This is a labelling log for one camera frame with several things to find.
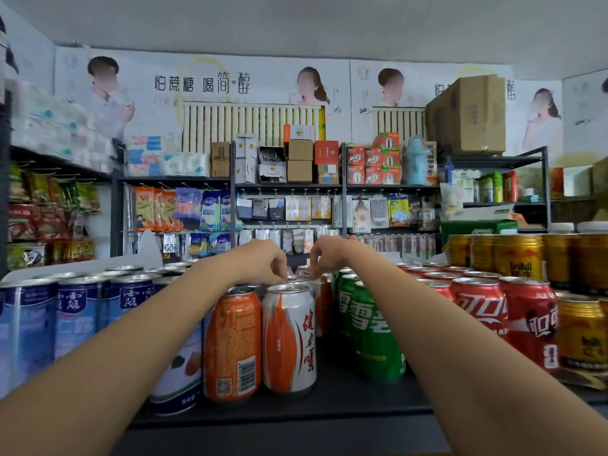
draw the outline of white radiator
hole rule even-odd
[[[321,106],[278,104],[184,103],[183,152],[209,153],[212,142],[254,133],[260,145],[283,145],[284,124],[313,124],[319,137]]]
[[[425,138],[423,107],[373,107],[371,110],[374,133],[398,132],[401,142],[407,142],[410,137]]]

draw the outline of man on poster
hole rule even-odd
[[[126,124],[135,114],[135,104],[120,88],[116,78],[118,63],[115,59],[97,56],[89,61],[87,70],[93,83],[87,108],[97,116],[95,129],[105,137],[123,141]]]

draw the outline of red box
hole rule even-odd
[[[401,168],[382,168],[383,185],[399,185],[401,183]]]
[[[381,132],[374,139],[372,147],[395,150],[399,148],[398,132]]]
[[[340,149],[338,141],[315,141],[314,164],[337,165],[340,163]]]
[[[366,184],[381,184],[382,183],[382,168],[381,167],[365,167],[365,183]]]
[[[346,164],[365,165],[365,147],[349,147]]]
[[[349,165],[348,182],[349,184],[364,184],[365,183],[365,167],[363,165]]]
[[[382,166],[382,149],[368,149],[365,152],[366,167],[381,167]]]
[[[399,152],[398,150],[383,150],[382,166],[383,168],[400,168],[401,152]]]

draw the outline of qr code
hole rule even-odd
[[[232,393],[232,379],[218,379],[217,380],[218,396],[230,395],[231,393]]]

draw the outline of ceiling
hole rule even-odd
[[[58,44],[167,52],[608,68],[608,0],[3,0]]]

